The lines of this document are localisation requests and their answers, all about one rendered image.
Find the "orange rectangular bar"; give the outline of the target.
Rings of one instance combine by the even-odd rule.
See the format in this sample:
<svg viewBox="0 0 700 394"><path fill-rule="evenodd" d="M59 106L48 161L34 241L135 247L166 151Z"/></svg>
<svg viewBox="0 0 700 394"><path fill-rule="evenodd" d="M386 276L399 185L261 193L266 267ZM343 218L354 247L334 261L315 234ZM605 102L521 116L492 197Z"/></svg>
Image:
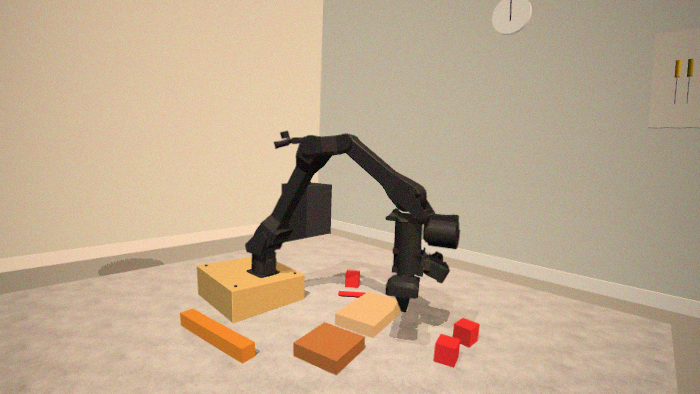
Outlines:
<svg viewBox="0 0 700 394"><path fill-rule="evenodd" d="M241 364L255 357L255 342L195 309L181 312L180 324Z"/></svg>

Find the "red flat bar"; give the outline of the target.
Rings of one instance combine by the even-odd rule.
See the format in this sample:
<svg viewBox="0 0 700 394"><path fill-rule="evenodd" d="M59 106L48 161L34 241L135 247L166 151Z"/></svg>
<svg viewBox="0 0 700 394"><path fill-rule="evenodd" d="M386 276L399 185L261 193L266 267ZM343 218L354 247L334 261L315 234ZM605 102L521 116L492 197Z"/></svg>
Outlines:
<svg viewBox="0 0 700 394"><path fill-rule="evenodd" d="M361 297L364 295L364 292L349 292L349 291L339 291L338 296L346 296L346 297Z"/></svg>

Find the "red cube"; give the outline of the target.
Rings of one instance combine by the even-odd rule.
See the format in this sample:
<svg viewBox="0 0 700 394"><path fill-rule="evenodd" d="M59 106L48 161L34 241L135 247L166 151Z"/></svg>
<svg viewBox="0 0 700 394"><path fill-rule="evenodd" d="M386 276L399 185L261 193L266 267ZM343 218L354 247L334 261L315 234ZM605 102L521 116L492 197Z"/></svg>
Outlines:
<svg viewBox="0 0 700 394"><path fill-rule="evenodd" d="M345 274L345 287L358 288L360 283L360 271L349 271Z"/></svg>
<svg viewBox="0 0 700 394"><path fill-rule="evenodd" d="M480 324L462 318L454 324L453 337L460 340L460 344L470 348L479 337Z"/></svg>
<svg viewBox="0 0 700 394"><path fill-rule="evenodd" d="M433 362L454 367L459 355L460 340L441 334L436 342Z"/></svg>

